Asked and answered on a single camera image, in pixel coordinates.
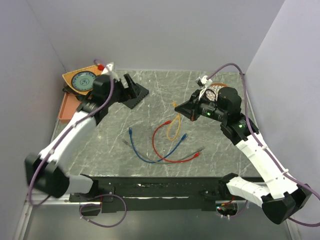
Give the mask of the black network switch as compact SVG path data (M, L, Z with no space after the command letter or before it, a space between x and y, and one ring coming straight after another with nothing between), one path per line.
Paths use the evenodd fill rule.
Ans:
M133 109L135 106L137 106L148 94L149 90L140 85L139 83L136 83L133 87L137 91L137 97L128 99L127 101L123 102L125 106L127 106L129 109Z

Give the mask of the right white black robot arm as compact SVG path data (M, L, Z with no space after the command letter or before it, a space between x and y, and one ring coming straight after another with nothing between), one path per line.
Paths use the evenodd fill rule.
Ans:
M220 122L222 133L252 163L264 184L258 185L235 173L229 173L218 181L218 193L223 199L241 197L261 207L267 218L279 225L300 210L308 201L311 192L286 176L286 170L267 147L258 128L241 112L242 99L236 89L223 87L214 101L201 97L196 90L190 99L175 111L192 122L200 116Z

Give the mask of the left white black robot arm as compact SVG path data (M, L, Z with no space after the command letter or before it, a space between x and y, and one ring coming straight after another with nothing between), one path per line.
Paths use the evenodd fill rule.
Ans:
M92 90L62 132L40 153L31 153L25 158L29 196L33 189L37 189L54 198L64 194L81 194L87 201L94 201L98 197L98 180L83 174L67 175L63 169L81 141L108 114L111 105L122 103L133 109L149 94L149 90L135 83L129 74L126 73L124 78L127 87L115 73L103 73L96 77Z

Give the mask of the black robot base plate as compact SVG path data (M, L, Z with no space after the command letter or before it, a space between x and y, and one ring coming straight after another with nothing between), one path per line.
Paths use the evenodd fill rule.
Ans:
M269 195L261 177L245 177L239 189L227 187L237 175L224 177L116 177L99 176L98 193L93 196L70 195L72 203L101 203L103 213L114 213L127 205L129 211L202 210L215 211L216 204L235 196L262 205Z

